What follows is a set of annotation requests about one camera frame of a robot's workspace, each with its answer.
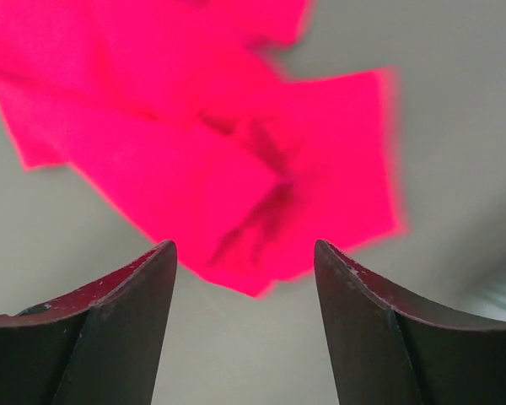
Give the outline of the pink t shirt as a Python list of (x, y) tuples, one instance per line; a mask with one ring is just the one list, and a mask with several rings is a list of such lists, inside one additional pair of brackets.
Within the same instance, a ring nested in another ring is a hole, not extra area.
[(389, 68), (296, 80), (310, 1), (0, 1), (0, 111), (208, 282), (259, 296), (405, 228)]

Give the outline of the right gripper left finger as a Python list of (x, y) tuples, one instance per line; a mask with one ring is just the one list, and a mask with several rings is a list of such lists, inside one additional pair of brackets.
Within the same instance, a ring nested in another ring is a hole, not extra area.
[(103, 278), (0, 315), (0, 404), (149, 404), (177, 270), (165, 241)]

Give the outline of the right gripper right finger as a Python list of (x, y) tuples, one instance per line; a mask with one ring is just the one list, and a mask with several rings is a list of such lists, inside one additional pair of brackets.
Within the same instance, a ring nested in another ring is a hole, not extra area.
[(506, 404), (506, 321), (426, 299), (315, 244), (339, 403)]

